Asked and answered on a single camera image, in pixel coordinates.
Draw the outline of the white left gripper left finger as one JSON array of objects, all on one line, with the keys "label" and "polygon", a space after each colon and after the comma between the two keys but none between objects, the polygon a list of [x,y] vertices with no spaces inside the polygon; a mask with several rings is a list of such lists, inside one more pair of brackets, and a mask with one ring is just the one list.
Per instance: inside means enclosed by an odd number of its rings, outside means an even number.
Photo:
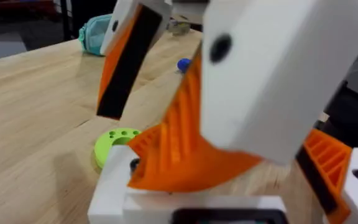
[{"label": "white left gripper left finger", "polygon": [[126,145],[110,148],[88,209],[90,224],[123,222],[122,204],[131,177],[130,163],[137,155]]}]

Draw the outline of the finger of the white orange right gripper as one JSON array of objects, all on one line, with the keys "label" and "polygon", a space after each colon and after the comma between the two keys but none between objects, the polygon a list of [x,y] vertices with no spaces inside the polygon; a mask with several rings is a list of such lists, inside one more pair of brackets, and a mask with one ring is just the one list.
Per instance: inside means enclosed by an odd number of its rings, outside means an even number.
[{"label": "finger of the white orange right gripper", "polygon": [[134,189],[192,192],[291,162],[358,56],[358,1],[211,1],[161,123],[131,142]]},{"label": "finger of the white orange right gripper", "polygon": [[117,1],[101,46],[105,56],[96,114],[120,119],[145,56],[160,39],[172,7],[165,1]]}]

